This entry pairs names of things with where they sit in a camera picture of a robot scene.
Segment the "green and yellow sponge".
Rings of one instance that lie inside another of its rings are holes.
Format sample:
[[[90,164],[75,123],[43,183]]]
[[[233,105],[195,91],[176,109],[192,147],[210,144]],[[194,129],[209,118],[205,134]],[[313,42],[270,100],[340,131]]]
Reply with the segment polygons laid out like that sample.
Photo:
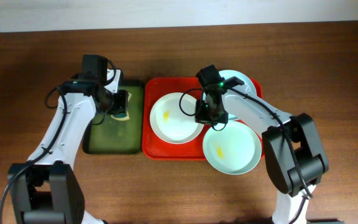
[[[111,117],[118,121],[128,121],[130,120],[129,116],[129,101],[131,98],[130,93],[124,94],[124,101],[119,105],[119,113],[118,114],[112,114]]]

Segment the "light blue plate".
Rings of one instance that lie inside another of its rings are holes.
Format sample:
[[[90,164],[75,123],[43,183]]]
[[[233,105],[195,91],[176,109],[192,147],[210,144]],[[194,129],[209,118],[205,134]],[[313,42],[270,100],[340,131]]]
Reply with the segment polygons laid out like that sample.
[[[252,80],[246,76],[245,74],[238,72],[236,70],[220,70],[219,74],[221,77],[223,77],[225,80],[231,78],[231,77],[237,77],[240,80],[242,80],[244,82],[245,85],[247,85],[247,91],[253,93],[253,94],[257,94],[257,89],[254,85],[254,83],[252,82]]]

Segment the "white plate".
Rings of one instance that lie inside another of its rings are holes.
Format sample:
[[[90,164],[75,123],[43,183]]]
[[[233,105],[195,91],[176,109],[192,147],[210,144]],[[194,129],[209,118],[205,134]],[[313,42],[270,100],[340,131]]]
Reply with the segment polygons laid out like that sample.
[[[182,110],[188,114],[195,113],[195,103],[193,96],[180,92],[162,96],[150,111],[152,131],[170,144],[184,144],[194,140],[204,125],[196,123],[193,116],[187,116]]]

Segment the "pale green plate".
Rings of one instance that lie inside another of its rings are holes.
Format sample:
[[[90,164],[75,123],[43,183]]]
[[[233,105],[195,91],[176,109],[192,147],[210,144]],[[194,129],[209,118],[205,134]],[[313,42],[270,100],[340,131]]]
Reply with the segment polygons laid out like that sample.
[[[250,127],[231,121],[221,131],[211,128],[206,132],[203,153],[216,170],[228,175],[242,175],[259,163],[262,144]]]

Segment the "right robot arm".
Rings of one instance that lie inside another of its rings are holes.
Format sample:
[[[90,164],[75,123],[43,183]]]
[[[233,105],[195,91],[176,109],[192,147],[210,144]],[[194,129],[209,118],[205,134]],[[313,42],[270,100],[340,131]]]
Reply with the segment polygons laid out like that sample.
[[[197,123],[227,127],[233,114],[262,138],[267,173],[278,190],[269,223],[307,223],[312,192],[329,170],[312,117],[275,108],[251,93],[240,78],[220,76],[214,65],[202,68],[196,78],[203,92],[196,103]]]

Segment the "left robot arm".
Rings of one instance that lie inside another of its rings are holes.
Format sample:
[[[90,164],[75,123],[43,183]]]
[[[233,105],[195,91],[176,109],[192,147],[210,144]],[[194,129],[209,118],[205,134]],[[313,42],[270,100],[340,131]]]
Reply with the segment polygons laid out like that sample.
[[[123,72],[100,55],[84,55],[81,72],[52,89],[59,94],[44,138],[23,163],[12,164],[0,200],[12,198],[17,223],[102,223],[85,210],[73,168],[86,129],[97,114],[126,114]]]

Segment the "dark green tray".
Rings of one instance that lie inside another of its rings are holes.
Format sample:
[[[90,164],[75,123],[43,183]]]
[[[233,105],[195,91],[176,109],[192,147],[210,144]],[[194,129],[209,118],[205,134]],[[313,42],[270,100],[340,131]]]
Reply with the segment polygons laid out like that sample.
[[[97,125],[89,125],[83,137],[87,154],[137,154],[141,151],[145,84],[140,80],[124,80],[119,86],[131,94],[128,121],[118,121],[111,115],[95,117]]]

